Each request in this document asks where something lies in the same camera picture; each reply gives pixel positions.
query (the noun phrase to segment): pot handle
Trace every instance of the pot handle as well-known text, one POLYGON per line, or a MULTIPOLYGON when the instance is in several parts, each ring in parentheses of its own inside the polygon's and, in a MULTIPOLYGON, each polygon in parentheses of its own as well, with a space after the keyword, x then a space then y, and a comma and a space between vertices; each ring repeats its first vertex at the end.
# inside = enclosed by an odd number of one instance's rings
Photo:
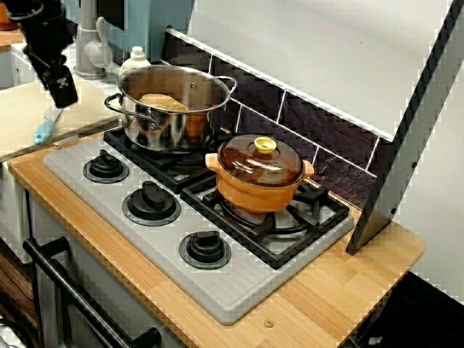
POLYGON ((130 111, 130 110, 124 110, 124 109, 121 109, 120 107, 116 107, 116 106, 109 103, 109 102, 115 100, 116 98, 119 101, 119 105, 122 105, 123 104, 123 95, 121 93, 116 93, 116 94, 113 94, 112 96, 107 97, 104 100, 104 105, 108 109, 116 111, 116 112, 120 112, 121 114, 129 114, 129 115, 132 115, 132 116, 137 116, 137 117, 141 117, 141 118, 145 118, 147 120, 150 120, 155 124, 157 129, 160 129, 160 124, 158 123, 158 121, 156 121, 154 119, 151 108, 149 108, 149 107, 146 108, 147 115, 139 114, 138 112, 134 112, 134 111, 130 111))
POLYGON ((237 81, 235 78, 229 78, 228 76, 215 76, 218 80, 227 80, 233 83, 231 88, 231 94, 237 89, 237 81))
POLYGON ((314 175, 314 167, 307 160, 303 161, 303 165, 304 165, 303 179, 311 178, 314 175))
POLYGON ((204 162, 208 169, 218 174, 223 169, 223 166, 219 162, 218 154, 206 154, 204 162))

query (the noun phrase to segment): bread loaf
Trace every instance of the bread loaf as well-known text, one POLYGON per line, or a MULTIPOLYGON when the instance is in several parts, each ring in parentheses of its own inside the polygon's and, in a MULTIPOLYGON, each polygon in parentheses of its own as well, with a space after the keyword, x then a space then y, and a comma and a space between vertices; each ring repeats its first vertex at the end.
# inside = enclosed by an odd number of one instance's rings
POLYGON ((145 94, 139 100, 142 104, 172 111, 188 111, 188 107, 164 94, 145 94))

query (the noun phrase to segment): stove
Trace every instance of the stove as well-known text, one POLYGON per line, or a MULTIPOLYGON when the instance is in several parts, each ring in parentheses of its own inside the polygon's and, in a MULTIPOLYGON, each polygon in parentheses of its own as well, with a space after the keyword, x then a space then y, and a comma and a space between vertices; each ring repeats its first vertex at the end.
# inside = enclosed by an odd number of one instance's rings
POLYGON ((44 164, 222 324, 354 228, 322 187, 303 183, 286 209, 252 215, 219 195, 203 154, 157 159, 131 147, 111 131, 51 152, 44 164))

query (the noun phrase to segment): stainless steel pot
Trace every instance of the stainless steel pot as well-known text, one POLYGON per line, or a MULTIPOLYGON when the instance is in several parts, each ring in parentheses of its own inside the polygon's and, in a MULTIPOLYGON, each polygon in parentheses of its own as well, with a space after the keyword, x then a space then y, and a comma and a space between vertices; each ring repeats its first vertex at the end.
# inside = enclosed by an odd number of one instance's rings
POLYGON ((219 133, 225 105, 237 87, 233 78, 174 65, 131 69, 119 77, 117 84, 121 93, 109 96, 104 103, 109 109, 126 114, 128 138, 140 147, 168 154, 187 154, 208 147, 219 133), (232 88, 229 90, 221 80, 231 81, 232 88), (168 95, 190 111, 142 104, 139 99, 145 94, 168 95), (110 104, 114 99, 125 107, 110 104))

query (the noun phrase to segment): tile backsplash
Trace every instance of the tile backsplash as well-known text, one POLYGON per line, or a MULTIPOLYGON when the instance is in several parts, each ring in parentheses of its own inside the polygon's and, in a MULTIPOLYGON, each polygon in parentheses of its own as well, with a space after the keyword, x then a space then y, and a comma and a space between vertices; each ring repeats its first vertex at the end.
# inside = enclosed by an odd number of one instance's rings
POLYGON ((227 104, 222 127, 286 142, 314 165, 314 181, 364 207, 390 141, 305 101, 297 96, 301 92, 294 93, 280 81, 176 30, 167 30, 162 59, 235 78, 238 87, 227 104))

